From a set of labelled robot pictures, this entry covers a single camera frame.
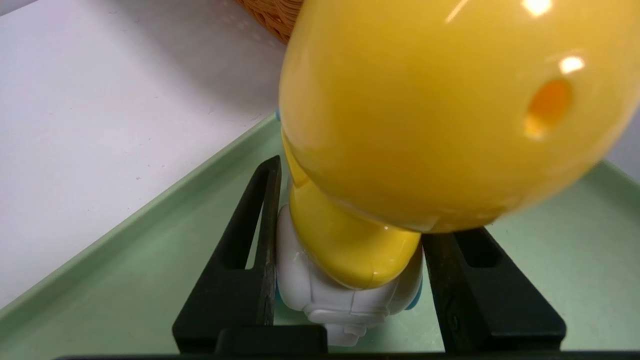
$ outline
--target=toy figure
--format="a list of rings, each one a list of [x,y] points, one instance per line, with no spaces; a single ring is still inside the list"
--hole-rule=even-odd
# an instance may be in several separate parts
[[[640,97],[640,1],[306,0],[280,85],[283,301],[330,345],[402,311],[422,233],[587,172]]]

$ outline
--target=round hole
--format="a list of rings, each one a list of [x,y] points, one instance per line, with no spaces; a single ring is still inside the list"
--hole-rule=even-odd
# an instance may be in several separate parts
[[[525,134],[536,140],[547,136],[562,122],[571,101],[571,86],[566,80],[558,79],[545,84],[529,105]]]

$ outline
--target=white plastic body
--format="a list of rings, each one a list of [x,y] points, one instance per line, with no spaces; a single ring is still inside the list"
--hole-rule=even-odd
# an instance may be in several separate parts
[[[284,304],[304,311],[309,321],[327,330],[328,344],[350,347],[389,315],[406,309],[422,282],[424,255],[418,249],[399,277],[375,289],[346,288],[305,254],[293,227],[289,206],[280,210],[276,230],[276,270]]]

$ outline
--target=wicker basket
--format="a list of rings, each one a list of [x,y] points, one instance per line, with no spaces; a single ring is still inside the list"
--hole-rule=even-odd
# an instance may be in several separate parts
[[[287,43],[304,0],[236,0],[259,23]]]

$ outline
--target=blue toy part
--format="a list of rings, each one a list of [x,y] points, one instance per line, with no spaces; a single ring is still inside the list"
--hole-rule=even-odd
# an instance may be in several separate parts
[[[422,293],[422,281],[420,282],[420,287],[418,288],[418,292],[415,294],[415,297],[411,301],[411,304],[409,304],[409,306],[407,306],[405,310],[411,310],[418,304],[418,301],[420,301],[421,293]]]

